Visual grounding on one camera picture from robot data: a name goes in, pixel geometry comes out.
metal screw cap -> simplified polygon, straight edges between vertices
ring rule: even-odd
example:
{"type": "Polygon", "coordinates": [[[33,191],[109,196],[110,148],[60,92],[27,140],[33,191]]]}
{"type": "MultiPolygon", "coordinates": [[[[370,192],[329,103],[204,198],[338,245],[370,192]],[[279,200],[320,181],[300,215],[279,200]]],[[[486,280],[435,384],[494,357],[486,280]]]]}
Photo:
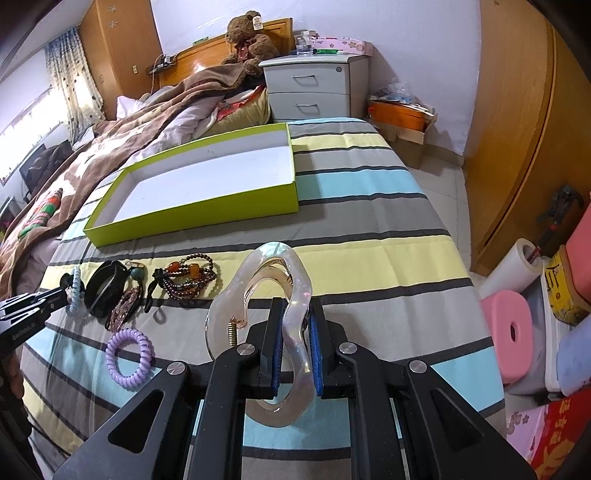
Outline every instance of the metal screw cap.
{"type": "Polygon", "coordinates": [[[255,352],[255,346],[251,343],[241,343],[236,347],[240,355],[251,355],[255,352]]]}
{"type": "Polygon", "coordinates": [[[353,342],[343,342],[339,345],[339,350],[341,353],[350,355],[357,351],[357,345],[355,345],[353,342]]]}
{"type": "Polygon", "coordinates": [[[423,374],[427,371],[427,364],[422,360],[413,360],[408,367],[416,374],[423,374]]]}
{"type": "Polygon", "coordinates": [[[166,371],[170,375],[179,375],[184,372],[184,369],[185,366],[182,362],[172,362],[171,364],[168,364],[168,367],[166,367],[166,371]]]}

wooden wardrobe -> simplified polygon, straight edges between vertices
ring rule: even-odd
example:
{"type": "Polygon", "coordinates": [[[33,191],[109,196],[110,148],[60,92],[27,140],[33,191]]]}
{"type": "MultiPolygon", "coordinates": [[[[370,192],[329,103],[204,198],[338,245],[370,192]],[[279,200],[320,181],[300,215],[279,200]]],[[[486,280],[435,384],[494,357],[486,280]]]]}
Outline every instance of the wooden wardrobe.
{"type": "MultiPolygon", "coordinates": [[[[550,23],[526,0],[480,0],[482,54],[466,145],[472,270],[488,275],[511,245],[536,243],[536,219],[564,184],[589,202],[591,84],[550,23]]],[[[573,206],[543,253],[583,211],[573,206]]]]}
{"type": "Polygon", "coordinates": [[[162,47],[150,0],[95,0],[79,33],[105,115],[114,120],[118,96],[137,99],[152,88],[146,68],[162,47]]]}

lime green box lid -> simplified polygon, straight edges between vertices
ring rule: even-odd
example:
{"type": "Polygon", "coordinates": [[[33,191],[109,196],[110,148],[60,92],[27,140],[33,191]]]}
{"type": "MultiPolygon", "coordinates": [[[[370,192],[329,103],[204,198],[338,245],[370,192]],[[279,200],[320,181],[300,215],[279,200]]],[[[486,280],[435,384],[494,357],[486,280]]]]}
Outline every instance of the lime green box lid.
{"type": "Polygon", "coordinates": [[[124,169],[90,216],[96,247],[298,211],[286,124],[195,140],[124,169]]]}

yellow package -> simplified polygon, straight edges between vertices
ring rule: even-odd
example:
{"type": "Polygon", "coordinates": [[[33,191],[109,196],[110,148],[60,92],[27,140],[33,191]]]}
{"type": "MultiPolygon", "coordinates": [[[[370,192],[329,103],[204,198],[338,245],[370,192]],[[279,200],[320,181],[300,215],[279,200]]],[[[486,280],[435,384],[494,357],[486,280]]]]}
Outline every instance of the yellow package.
{"type": "Polygon", "coordinates": [[[545,265],[544,275],[552,313],[561,322],[577,325],[591,312],[591,305],[574,288],[564,245],[545,265]]]}

person's hand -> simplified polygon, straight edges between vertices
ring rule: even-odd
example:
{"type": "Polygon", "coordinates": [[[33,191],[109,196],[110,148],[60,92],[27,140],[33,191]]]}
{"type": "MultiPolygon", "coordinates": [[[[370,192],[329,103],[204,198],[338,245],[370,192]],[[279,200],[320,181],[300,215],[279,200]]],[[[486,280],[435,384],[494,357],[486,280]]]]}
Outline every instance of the person's hand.
{"type": "Polygon", "coordinates": [[[21,363],[17,355],[12,353],[6,357],[2,360],[2,366],[9,378],[12,393],[20,400],[25,394],[25,379],[22,376],[21,363]]]}

